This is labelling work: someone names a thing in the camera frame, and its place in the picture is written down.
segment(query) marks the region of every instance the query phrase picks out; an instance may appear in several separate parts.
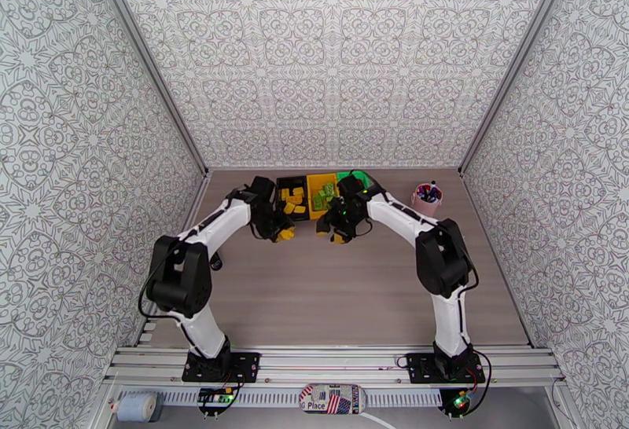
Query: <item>mounting plate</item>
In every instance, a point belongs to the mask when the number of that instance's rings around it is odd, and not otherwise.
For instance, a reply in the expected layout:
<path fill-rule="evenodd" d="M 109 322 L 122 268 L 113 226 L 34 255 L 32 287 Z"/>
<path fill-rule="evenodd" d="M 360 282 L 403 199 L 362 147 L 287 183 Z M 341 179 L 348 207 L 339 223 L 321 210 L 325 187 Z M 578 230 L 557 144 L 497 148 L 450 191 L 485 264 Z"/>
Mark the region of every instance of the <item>mounting plate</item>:
<path fill-rule="evenodd" d="M 232 351 L 227 377 L 221 379 L 216 363 L 188 353 L 182 381 L 185 383 L 254 383 L 258 377 L 260 353 Z"/>
<path fill-rule="evenodd" d="M 466 368 L 461 370 L 453 379 L 444 379 L 441 376 L 435 364 L 434 353 L 408 353 L 406 355 L 406 367 L 412 384 L 455 383 L 471 386 L 474 384 L 474 377 L 466 369 L 469 369 L 476 377 L 476 383 L 485 382 L 483 366 L 480 364 L 480 359 L 476 353 L 469 359 Z"/>

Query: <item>white tape roll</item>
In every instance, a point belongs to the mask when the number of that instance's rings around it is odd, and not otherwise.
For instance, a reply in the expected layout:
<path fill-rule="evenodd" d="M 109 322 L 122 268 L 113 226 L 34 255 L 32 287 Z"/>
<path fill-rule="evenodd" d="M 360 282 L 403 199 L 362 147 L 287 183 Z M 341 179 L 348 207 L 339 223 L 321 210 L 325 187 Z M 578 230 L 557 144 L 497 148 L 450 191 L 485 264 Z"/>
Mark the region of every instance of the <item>white tape roll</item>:
<path fill-rule="evenodd" d="M 127 394 L 118 404 L 119 421 L 148 423 L 157 406 L 155 393 Z"/>

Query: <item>patterned wallpaper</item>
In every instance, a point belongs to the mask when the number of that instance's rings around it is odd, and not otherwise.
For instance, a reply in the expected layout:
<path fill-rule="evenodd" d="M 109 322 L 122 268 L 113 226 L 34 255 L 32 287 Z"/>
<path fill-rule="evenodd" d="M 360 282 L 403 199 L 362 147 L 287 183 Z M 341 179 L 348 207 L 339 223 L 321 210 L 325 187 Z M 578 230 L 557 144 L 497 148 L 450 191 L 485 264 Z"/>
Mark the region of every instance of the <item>patterned wallpaper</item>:
<path fill-rule="evenodd" d="M 539 0 L 128 0 L 210 167 L 456 166 Z"/>
<path fill-rule="evenodd" d="M 587 427 L 629 427 L 629 0 L 561 0 L 465 180 Z"/>
<path fill-rule="evenodd" d="M 200 173 L 105 0 L 0 0 L 0 427 L 84 427 Z"/>

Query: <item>pen holder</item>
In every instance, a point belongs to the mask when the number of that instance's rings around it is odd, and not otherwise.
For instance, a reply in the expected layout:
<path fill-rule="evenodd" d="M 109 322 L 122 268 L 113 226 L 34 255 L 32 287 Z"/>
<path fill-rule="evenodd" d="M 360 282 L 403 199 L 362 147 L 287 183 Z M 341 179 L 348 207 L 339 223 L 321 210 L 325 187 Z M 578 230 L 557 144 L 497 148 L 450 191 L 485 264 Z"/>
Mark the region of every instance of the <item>pen holder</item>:
<path fill-rule="evenodd" d="M 418 185 L 413 194 L 410 196 L 410 205 L 411 207 L 425 215 L 426 217 L 434 217 L 437 212 L 437 208 L 441 205 L 441 201 L 443 200 L 443 193 L 439 187 L 436 188 L 436 200 L 434 202 L 426 202 L 421 198 L 423 195 L 423 189 L 429 188 L 430 184 L 421 184 Z"/>

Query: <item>pink cup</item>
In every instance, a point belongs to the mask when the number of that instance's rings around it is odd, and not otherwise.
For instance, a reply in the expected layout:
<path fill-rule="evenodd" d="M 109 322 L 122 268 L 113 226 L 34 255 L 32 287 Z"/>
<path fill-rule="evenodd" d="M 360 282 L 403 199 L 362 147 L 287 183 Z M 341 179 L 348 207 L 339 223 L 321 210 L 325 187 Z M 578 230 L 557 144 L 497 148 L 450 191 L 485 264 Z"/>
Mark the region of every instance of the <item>pink cup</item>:
<path fill-rule="evenodd" d="M 410 205 L 414 210 L 418 211 L 422 215 L 425 215 L 426 217 L 434 217 L 435 213 L 437 212 L 437 208 L 439 208 L 443 200 L 443 193 L 441 192 L 441 189 L 437 187 L 437 189 L 439 190 L 439 198 L 435 202 L 426 202 L 425 200 L 422 200 L 419 196 L 420 189 L 425 185 L 430 184 L 420 184 L 417 186 L 415 191 L 410 196 Z"/>

